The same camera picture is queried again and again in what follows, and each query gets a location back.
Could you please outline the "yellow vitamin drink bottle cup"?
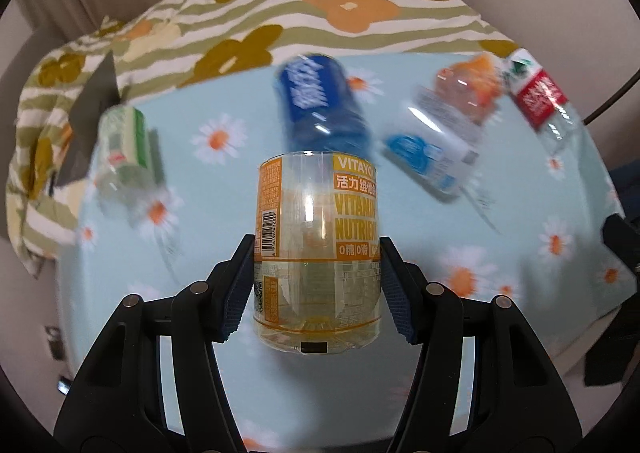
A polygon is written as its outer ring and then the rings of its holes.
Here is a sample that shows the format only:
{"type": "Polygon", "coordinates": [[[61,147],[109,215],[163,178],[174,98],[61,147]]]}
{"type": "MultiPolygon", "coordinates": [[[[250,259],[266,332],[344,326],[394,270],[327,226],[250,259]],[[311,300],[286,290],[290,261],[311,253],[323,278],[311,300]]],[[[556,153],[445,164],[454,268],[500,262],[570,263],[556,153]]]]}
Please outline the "yellow vitamin drink bottle cup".
{"type": "Polygon", "coordinates": [[[335,355],[381,325],[376,169],[337,152],[262,163],[254,249],[255,331],[267,346],[335,355]]]}

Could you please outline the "green label bottle cup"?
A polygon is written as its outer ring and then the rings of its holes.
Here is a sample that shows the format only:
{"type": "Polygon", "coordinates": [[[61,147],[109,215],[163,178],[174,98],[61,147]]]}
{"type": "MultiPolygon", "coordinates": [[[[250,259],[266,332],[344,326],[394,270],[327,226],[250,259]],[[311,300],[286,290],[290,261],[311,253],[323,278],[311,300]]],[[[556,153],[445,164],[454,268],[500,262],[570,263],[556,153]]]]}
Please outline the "green label bottle cup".
{"type": "Polygon", "coordinates": [[[114,106],[101,117],[94,186],[102,212],[129,217],[156,188],[149,130],[133,106],[114,106]]]}

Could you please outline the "white blue label bottle cup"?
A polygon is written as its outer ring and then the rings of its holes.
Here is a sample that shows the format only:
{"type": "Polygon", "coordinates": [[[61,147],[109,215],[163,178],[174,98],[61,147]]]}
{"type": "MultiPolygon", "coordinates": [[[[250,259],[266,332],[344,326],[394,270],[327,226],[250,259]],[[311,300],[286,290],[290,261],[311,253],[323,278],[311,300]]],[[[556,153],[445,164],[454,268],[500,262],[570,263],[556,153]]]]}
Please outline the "white blue label bottle cup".
{"type": "Polygon", "coordinates": [[[461,193],[480,158],[483,129],[425,87],[382,130],[385,154],[441,198],[461,193]]]}

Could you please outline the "red label clear bottle cup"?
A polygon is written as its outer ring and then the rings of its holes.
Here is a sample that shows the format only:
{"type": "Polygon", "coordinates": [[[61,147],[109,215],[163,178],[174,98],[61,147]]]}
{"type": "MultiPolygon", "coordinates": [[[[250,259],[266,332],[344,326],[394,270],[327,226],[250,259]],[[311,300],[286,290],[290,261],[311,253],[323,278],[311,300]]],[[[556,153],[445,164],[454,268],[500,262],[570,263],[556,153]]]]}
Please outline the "red label clear bottle cup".
{"type": "Polygon", "coordinates": [[[572,105],[559,85],[524,48],[514,50],[503,60],[503,78],[514,103],[546,151],[559,154],[578,127],[572,105]]]}

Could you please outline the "orange peach bottle cup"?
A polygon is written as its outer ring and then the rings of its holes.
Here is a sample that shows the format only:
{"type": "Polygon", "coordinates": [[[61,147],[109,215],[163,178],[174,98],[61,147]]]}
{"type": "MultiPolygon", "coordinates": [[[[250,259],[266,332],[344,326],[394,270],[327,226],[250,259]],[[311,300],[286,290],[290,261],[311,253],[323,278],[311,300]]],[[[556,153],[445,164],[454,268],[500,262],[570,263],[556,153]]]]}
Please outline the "orange peach bottle cup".
{"type": "Polygon", "coordinates": [[[504,94],[502,60],[490,52],[482,52],[439,70],[434,85],[442,100],[474,124],[483,125],[504,94]]]}

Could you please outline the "daisy print blue tablecloth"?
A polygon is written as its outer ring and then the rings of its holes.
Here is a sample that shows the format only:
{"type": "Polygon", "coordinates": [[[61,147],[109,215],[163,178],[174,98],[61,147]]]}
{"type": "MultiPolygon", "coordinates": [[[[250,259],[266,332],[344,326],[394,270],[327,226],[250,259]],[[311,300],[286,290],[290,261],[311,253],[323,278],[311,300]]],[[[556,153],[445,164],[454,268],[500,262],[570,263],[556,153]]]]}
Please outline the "daisy print blue tablecloth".
{"type": "MultiPolygon", "coordinates": [[[[228,259],[255,228],[258,169],[284,150],[276,69],[256,69],[171,92],[142,106],[160,155],[154,217],[104,212],[84,199],[78,243],[58,263],[68,361],[80,366],[117,304],[175,295],[228,259]]],[[[512,294],[544,347],[564,357],[636,290],[603,245],[618,205],[588,132],[552,158],[509,97],[485,124],[462,194],[444,201],[382,155],[378,221],[405,259],[433,281],[469,277],[479,299],[512,294]]],[[[419,349],[389,314],[378,339],[307,357],[264,345],[250,314],[215,355],[242,437],[270,450],[315,449],[391,436],[419,349]]]]}

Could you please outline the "dark grey laptop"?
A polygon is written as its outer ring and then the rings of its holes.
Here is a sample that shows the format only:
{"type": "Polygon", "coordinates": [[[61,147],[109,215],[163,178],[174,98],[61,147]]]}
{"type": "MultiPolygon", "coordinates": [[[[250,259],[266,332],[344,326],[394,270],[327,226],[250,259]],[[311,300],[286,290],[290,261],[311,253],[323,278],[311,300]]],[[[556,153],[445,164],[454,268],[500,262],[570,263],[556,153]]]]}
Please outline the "dark grey laptop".
{"type": "Polygon", "coordinates": [[[55,187],[66,187],[86,178],[98,140],[100,118],[119,103],[114,54],[109,51],[87,80],[68,115],[72,136],[56,174],[55,187]]]}

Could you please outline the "striped floral quilt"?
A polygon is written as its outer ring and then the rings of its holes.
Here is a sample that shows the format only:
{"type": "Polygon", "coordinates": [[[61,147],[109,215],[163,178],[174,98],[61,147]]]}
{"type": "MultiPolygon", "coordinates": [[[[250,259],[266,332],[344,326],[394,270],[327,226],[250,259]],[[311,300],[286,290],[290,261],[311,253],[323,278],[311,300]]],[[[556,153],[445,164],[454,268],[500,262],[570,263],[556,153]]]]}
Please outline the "striped floral quilt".
{"type": "Polygon", "coordinates": [[[306,52],[505,57],[514,49],[462,0],[160,0],[128,22],[105,17],[39,57],[20,91],[6,181],[10,243],[37,274],[75,242],[85,186],[58,187],[53,178],[72,140],[70,111],[106,56],[122,100],[140,103],[306,52]]]}

